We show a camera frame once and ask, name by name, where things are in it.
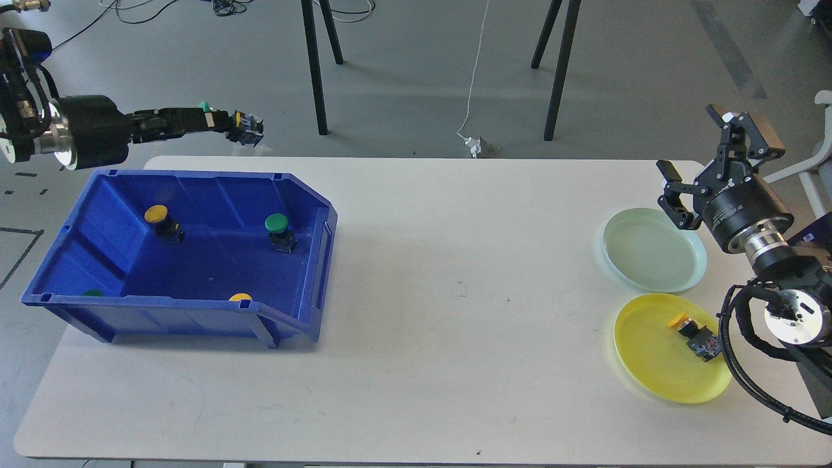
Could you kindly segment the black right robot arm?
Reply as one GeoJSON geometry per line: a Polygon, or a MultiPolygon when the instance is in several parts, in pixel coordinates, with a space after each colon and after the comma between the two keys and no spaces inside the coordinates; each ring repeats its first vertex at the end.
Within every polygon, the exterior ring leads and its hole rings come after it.
{"type": "Polygon", "coordinates": [[[760,175],[764,163],[785,154],[772,125],[713,104],[705,110],[720,128],[717,155],[692,183],[683,183],[671,162],[659,160],[664,191],[658,205],[675,228],[706,225],[723,252],[743,253],[751,264],[754,278],[733,285],[717,314],[731,375],[785,423],[828,436],[828,422],[785,405],[751,379],[733,350],[730,322],[736,319],[742,337],[764,355],[802,364],[830,386],[830,251],[785,239],[794,217],[760,175]]]}

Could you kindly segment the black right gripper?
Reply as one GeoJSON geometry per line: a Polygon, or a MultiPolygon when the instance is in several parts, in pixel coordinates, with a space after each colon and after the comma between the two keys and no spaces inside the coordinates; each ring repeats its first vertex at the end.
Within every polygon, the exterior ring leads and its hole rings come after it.
{"type": "Polygon", "coordinates": [[[746,228],[772,222],[785,232],[794,224],[793,214],[758,174],[761,166],[784,156],[785,145],[762,115],[713,104],[705,112],[720,127],[717,157],[693,185],[683,183],[672,162],[658,160],[664,191],[657,203],[675,228],[698,230],[704,222],[723,252],[740,253],[745,248],[736,237],[746,228]],[[683,194],[693,196],[694,211],[684,206],[683,194]]]}

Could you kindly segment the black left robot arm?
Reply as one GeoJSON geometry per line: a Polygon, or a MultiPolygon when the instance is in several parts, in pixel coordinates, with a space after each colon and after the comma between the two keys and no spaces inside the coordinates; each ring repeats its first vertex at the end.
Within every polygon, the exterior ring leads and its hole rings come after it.
{"type": "Polygon", "coordinates": [[[242,146],[263,138],[262,119],[206,103],[125,114],[102,95],[61,97],[44,66],[52,53],[47,33],[2,29],[2,154],[10,163],[50,154],[75,171],[124,163],[130,144],[208,131],[242,146]]]}

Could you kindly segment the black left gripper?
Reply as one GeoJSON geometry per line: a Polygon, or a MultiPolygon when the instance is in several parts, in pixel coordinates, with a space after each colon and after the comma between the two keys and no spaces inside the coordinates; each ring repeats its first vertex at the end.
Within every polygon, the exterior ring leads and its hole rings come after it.
{"type": "Polygon", "coordinates": [[[198,109],[150,109],[124,114],[109,97],[61,97],[63,142],[58,160],[69,171],[124,163],[131,143],[167,141],[193,133],[220,133],[241,146],[261,142],[263,120],[241,110],[220,110],[208,101],[198,109]]]}

